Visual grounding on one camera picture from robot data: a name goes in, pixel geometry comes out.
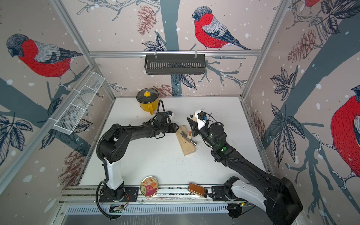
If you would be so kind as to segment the wooden handle claw hammer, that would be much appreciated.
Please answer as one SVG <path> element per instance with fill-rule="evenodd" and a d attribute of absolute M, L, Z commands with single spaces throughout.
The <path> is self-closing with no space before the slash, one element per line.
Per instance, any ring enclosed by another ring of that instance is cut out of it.
<path fill-rule="evenodd" d="M 190 117 L 195 123 L 197 123 L 197 119 L 196 119 L 196 117 L 194 117 L 194 115 L 190 115 Z M 188 131 L 187 135 L 185 134 L 184 131 L 181 132 L 181 135 L 186 141 L 192 143 L 194 146 L 197 145 L 197 143 L 192 140 L 192 127 L 191 127 L 191 125 L 190 125 L 190 128 L 189 128 L 189 131 Z"/>

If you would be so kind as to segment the pale wooden block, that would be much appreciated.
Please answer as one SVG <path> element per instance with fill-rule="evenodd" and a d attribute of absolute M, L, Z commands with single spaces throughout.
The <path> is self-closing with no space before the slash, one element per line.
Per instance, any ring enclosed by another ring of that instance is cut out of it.
<path fill-rule="evenodd" d="M 192 144 L 192 142 L 187 140 L 187 130 L 186 127 L 180 126 L 180 128 L 176 132 L 176 136 L 178 139 L 178 142 L 180 144 L 181 150 L 183 152 L 184 156 L 190 155 L 192 153 L 196 152 L 195 146 Z"/>

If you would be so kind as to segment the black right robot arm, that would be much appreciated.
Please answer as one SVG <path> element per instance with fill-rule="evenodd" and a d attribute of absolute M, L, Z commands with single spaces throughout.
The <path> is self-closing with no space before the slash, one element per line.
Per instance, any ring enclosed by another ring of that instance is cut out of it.
<path fill-rule="evenodd" d="M 261 170 L 245 159 L 235 148 L 220 140 L 226 133 L 221 125 L 213 124 L 214 129 L 202 127 L 187 117 L 194 136 L 200 135 L 211 146 L 215 161 L 236 171 L 260 191 L 265 197 L 265 211 L 276 225 L 290 225 L 303 210 L 300 198 L 293 183 L 287 178 L 279 179 Z"/>

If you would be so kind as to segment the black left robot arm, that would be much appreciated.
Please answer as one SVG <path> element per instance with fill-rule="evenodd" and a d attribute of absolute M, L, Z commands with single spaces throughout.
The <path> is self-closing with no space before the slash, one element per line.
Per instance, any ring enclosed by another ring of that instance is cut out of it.
<path fill-rule="evenodd" d="M 141 138 L 160 139 L 161 134 L 174 134 L 179 130 L 176 123 L 171 122 L 171 111 L 158 112 L 149 121 L 139 126 L 122 126 L 113 124 L 100 138 L 96 154 L 102 161 L 105 179 L 100 183 L 98 200 L 101 203 L 122 202 L 130 198 L 130 202 L 137 199 L 139 188 L 126 189 L 121 174 L 121 159 L 124 157 L 131 141 Z"/>

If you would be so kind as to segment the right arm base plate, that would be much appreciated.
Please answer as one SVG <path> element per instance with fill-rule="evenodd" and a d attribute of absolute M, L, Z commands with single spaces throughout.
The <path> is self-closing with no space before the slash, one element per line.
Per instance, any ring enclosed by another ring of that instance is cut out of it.
<path fill-rule="evenodd" d="M 237 198 L 234 193 L 227 187 L 224 186 L 212 186 L 211 191 L 207 193 L 207 196 L 212 198 L 213 201 L 244 201 L 247 200 L 242 198 Z"/>

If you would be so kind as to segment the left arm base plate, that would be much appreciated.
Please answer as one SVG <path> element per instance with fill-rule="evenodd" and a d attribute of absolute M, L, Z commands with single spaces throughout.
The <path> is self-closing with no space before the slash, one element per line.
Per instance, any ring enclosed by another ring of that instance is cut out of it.
<path fill-rule="evenodd" d="M 102 187 L 99 194 L 100 203 L 127 203 L 136 202 L 139 187 L 124 187 L 116 190 L 110 189 L 108 186 Z"/>

